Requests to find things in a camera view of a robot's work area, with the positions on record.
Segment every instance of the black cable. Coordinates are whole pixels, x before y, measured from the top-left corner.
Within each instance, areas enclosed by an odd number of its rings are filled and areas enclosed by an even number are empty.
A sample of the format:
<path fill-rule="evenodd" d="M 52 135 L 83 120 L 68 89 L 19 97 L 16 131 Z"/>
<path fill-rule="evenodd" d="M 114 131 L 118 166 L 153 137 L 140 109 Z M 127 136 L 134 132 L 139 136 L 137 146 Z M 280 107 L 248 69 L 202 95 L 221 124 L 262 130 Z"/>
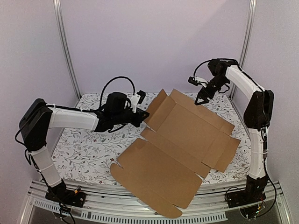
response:
<path fill-rule="evenodd" d="M 195 74 L 196 74 L 197 69 L 199 69 L 199 67 L 202 66 L 203 64 L 208 63 L 208 62 L 210 62 L 210 61 L 211 61 L 211 60 L 207 60 L 207 61 L 204 61 L 204 62 L 200 63 L 199 66 L 197 66 L 196 69 L 194 70 L 193 78 L 195 78 Z"/>
<path fill-rule="evenodd" d="M 218 59 L 218 60 L 222 60 L 222 61 L 234 61 L 234 62 L 237 62 L 237 63 L 238 63 L 237 60 L 235 60 L 235 59 L 231 59 L 231 58 L 217 58 L 217 59 Z M 207 62 L 210 62 L 211 60 L 212 60 L 212 59 L 200 63 L 199 66 L 197 66 L 196 69 L 194 70 L 193 78 L 195 78 L 195 74 L 196 74 L 197 69 L 199 69 L 200 66 L 202 66 L 203 64 L 205 64 L 205 63 L 207 63 Z"/>
<path fill-rule="evenodd" d="M 266 215 L 274 207 L 274 205 L 276 203 L 276 199 L 277 199 L 277 190 L 276 190 L 276 187 L 275 187 L 274 183 L 272 182 L 271 178 L 269 177 L 269 174 L 268 174 L 268 171 L 267 171 L 267 168 L 266 168 L 266 159 L 264 159 L 263 167 L 265 169 L 265 173 L 266 173 L 266 175 L 268 177 L 268 180 L 270 181 L 270 183 L 272 184 L 272 186 L 274 188 L 275 197 L 274 197 L 274 201 L 273 201 L 273 204 L 271 205 L 271 207 L 266 212 L 264 212 L 263 214 L 259 215 L 258 217 Z"/>
<path fill-rule="evenodd" d="M 116 131 L 118 131 L 118 130 L 121 130 L 124 126 L 126 126 L 127 124 L 124 124 L 124 125 L 122 125 L 122 126 L 120 126 L 120 127 L 118 127 L 118 128 L 116 128 L 116 129 L 114 129 L 114 130 L 108 130 L 108 133 L 113 133 L 113 132 L 116 132 Z"/>
<path fill-rule="evenodd" d="M 102 90 L 102 93 L 101 93 L 101 96 L 100 96 L 100 107 L 102 106 L 102 99 L 103 99 L 103 94 L 104 94 L 105 89 L 107 88 L 107 86 L 108 86 L 111 82 L 113 82 L 114 80 L 119 79 L 119 78 L 124 78 L 124 79 L 128 80 L 128 81 L 132 84 L 132 87 L 133 87 L 133 95 L 135 94 L 135 86 L 134 86 L 133 81 L 132 81 L 130 78 L 128 78 L 128 77 L 126 77 L 126 76 L 117 76 L 117 77 L 114 77 L 113 79 L 111 79 L 109 82 L 106 83 L 106 85 L 104 86 L 104 88 L 103 88 L 103 90 Z"/>
<path fill-rule="evenodd" d="M 228 192 L 229 192 L 231 189 L 233 189 L 233 188 L 236 188 L 236 189 L 238 189 L 239 191 L 242 191 L 240 188 L 237 188 L 237 187 L 231 187 L 231 188 L 229 188 L 229 189 L 225 192 L 225 195 L 224 195 L 224 200 L 225 200 L 226 202 L 228 202 L 228 200 L 227 200 L 227 194 L 228 194 Z"/>
<path fill-rule="evenodd" d="M 225 90 L 225 91 L 223 91 L 223 92 L 218 91 L 218 92 L 221 93 L 221 94 L 226 93 L 227 91 L 230 90 L 230 86 L 229 86 L 229 85 L 227 85 L 227 84 L 224 84 L 224 85 L 227 87 L 227 90 Z"/>

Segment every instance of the flattened cardboard box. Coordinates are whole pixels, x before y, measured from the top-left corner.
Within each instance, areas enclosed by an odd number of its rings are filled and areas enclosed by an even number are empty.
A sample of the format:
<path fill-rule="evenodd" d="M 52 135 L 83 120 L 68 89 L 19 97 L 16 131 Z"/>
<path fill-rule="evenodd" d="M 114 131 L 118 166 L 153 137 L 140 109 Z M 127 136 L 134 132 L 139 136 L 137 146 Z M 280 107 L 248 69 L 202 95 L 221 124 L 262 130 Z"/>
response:
<path fill-rule="evenodd" d="M 112 176 L 159 214 L 182 215 L 210 168 L 224 172 L 240 141 L 234 126 L 183 93 L 161 90 L 149 105 L 146 128 L 112 164 Z"/>

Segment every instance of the floral tablecloth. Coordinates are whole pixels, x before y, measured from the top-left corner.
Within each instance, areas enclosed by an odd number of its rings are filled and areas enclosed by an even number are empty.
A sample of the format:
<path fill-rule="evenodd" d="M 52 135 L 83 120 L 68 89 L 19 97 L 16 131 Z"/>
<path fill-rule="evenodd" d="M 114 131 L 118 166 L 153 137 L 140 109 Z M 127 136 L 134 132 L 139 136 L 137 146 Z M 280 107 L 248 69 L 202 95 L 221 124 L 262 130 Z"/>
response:
<path fill-rule="evenodd" d="M 196 93 L 185 94 L 193 99 L 197 95 Z M 147 93 L 139 107 L 146 109 L 156 95 L 157 93 Z M 97 109 L 99 102 L 100 94 L 85 94 L 77 108 Z M 203 184 L 245 179 L 250 166 L 250 140 L 230 101 L 226 95 L 216 94 L 214 99 L 204 106 L 235 125 L 231 136 L 240 139 L 241 143 L 225 173 L 211 170 L 203 180 Z M 129 124 L 114 133 L 92 133 L 83 129 L 66 128 L 53 152 L 52 159 L 64 179 L 91 184 L 118 185 L 119 183 L 110 174 L 110 165 L 136 138 L 140 137 L 145 127 L 144 123 L 139 128 Z"/>

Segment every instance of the white wall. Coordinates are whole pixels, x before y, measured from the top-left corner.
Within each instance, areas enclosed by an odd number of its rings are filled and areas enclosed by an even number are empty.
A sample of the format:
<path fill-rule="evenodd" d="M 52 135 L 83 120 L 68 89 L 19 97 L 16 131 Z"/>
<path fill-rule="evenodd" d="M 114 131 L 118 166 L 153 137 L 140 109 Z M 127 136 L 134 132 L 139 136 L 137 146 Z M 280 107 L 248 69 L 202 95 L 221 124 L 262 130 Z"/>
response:
<path fill-rule="evenodd" d="M 240 57 L 249 0 L 62 0 L 61 5 L 83 93 L 100 92 L 120 75 L 144 91 L 197 91 L 187 80 L 199 63 Z M 107 89 L 130 90 L 127 81 Z"/>
<path fill-rule="evenodd" d="M 279 180 L 294 223 L 299 223 L 299 1 L 257 1 L 244 70 L 274 92 L 268 169 Z M 235 103 L 244 111 L 244 96 Z"/>
<path fill-rule="evenodd" d="M 16 224 L 29 184 L 39 177 L 14 141 L 19 120 L 36 98 L 68 106 L 76 99 L 52 1 L 1 1 L 0 43 L 0 223 Z M 58 133 L 50 133 L 50 147 Z"/>

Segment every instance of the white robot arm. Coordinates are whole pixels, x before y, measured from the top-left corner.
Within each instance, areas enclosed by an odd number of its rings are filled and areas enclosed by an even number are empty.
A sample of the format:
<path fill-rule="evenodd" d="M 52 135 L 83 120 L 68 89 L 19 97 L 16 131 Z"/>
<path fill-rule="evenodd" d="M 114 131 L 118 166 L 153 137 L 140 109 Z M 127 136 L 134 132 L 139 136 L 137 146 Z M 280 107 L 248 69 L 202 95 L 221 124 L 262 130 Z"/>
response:
<path fill-rule="evenodd" d="M 196 77 L 197 69 L 208 63 L 208 68 L 214 78 L 207 82 Z M 241 206 L 247 203 L 265 199 L 264 187 L 268 176 L 265 170 L 265 161 L 268 153 L 267 134 L 272 115 L 274 94 L 265 90 L 248 76 L 235 59 L 211 59 L 200 64 L 189 77 L 188 82 L 193 85 L 202 85 L 195 100 L 196 105 L 208 103 L 222 86 L 229 89 L 232 81 L 246 96 L 249 103 L 244 113 L 244 123 L 249 129 L 251 140 L 251 166 L 247 176 L 247 185 L 244 192 L 231 192 L 227 194 L 230 207 Z"/>
<path fill-rule="evenodd" d="M 25 156 L 29 164 L 33 163 L 37 171 L 45 181 L 48 192 L 46 199 L 59 202 L 60 215 L 67 212 L 71 215 L 70 209 L 66 206 L 83 207 L 86 194 L 81 192 L 79 186 L 75 190 L 69 190 L 63 179 L 59 176 L 53 160 L 49 154 L 46 143 L 46 136 L 49 128 L 82 128 L 93 132 L 114 132 L 130 123 L 136 127 L 149 116 L 149 113 L 138 108 L 145 98 L 145 92 L 133 93 L 131 98 L 121 92 L 113 92 L 108 95 L 107 101 L 97 110 L 80 110 L 58 105 L 45 103 L 43 99 L 36 99 L 27 110 L 19 123 L 19 131 L 15 140 L 26 147 Z M 18 134 L 22 135 L 23 142 L 17 140 Z"/>

